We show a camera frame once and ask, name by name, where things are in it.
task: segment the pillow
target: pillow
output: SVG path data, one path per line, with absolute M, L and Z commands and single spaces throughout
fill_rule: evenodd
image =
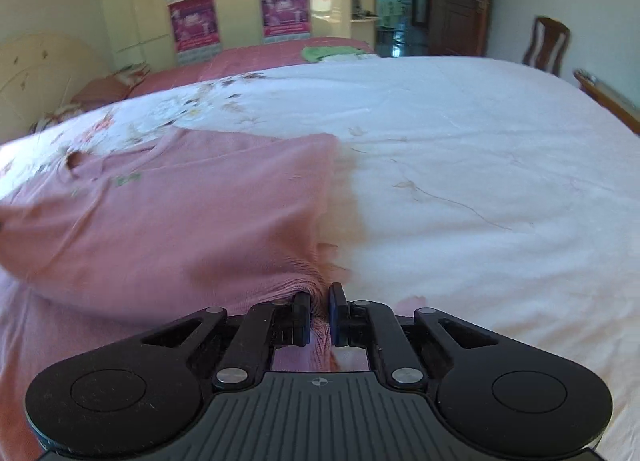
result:
M 90 110 L 125 100 L 133 88 L 145 80 L 150 70 L 151 67 L 143 62 L 123 67 L 106 78 L 92 80 L 71 98 L 70 104 L 60 107 L 55 112 L 45 114 L 32 124 L 29 128 L 29 134 L 37 134 L 50 126 L 58 125 Z
M 80 104 L 85 112 L 124 100 L 132 87 L 122 83 L 115 75 L 97 78 L 84 86 L 71 98 L 72 104 Z
M 150 70 L 151 67 L 149 67 L 149 64 L 142 62 L 141 64 L 132 64 L 130 66 L 123 67 L 120 71 L 115 73 L 114 76 L 124 85 L 133 89 L 145 80 Z
M 29 134 L 37 134 L 50 126 L 59 125 L 63 121 L 71 120 L 80 114 L 84 114 L 84 109 L 80 104 L 69 104 L 60 107 L 52 113 L 45 114 L 36 123 L 29 127 Z
M 84 111 L 88 112 L 125 100 L 133 88 L 144 81 L 150 70 L 151 67 L 144 62 L 123 67 L 113 75 L 89 82 L 71 98 L 71 103 L 82 105 Z

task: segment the yellow headboard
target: yellow headboard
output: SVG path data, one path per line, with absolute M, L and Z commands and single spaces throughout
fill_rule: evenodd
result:
M 0 142 L 24 136 L 95 78 L 107 63 L 82 41 L 55 33 L 0 44 Z

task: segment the tiled floor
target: tiled floor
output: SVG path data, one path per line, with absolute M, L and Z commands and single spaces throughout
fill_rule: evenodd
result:
M 426 56 L 429 38 L 418 26 L 400 26 L 395 31 L 379 32 L 376 53 L 381 57 Z

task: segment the green towel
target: green towel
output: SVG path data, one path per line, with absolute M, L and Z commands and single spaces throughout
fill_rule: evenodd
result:
M 305 47 L 300 52 L 300 56 L 302 56 L 303 59 L 305 59 L 307 62 L 311 62 L 312 64 L 317 64 L 323 58 L 335 55 L 366 55 L 366 53 L 362 49 L 356 49 L 355 47 L 351 46 Z

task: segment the bed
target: bed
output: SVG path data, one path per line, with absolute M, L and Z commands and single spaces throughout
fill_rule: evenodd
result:
M 96 103 L 102 106 L 236 73 L 306 64 L 301 56 L 306 46 L 345 45 L 372 53 L 361 41 L 317 37 L 225 50 L 200 64 L 146 76 L 148 66 L 142 65 L 112 75 L 107 62 L 78 39 L 53 32 L 25 35 L 0 46 L 0 142 L 92 110 Z
M 614 398 L 598 451 L 638 459 L 637 137 L 562 80 L 491 59 L 243 71 L 2 146 L 0 198 L 71 150 L 112 152 L 172 125 L 335 134 L 319 232 L 350 273 L 347 297 L 437 307 L 589 367 Z

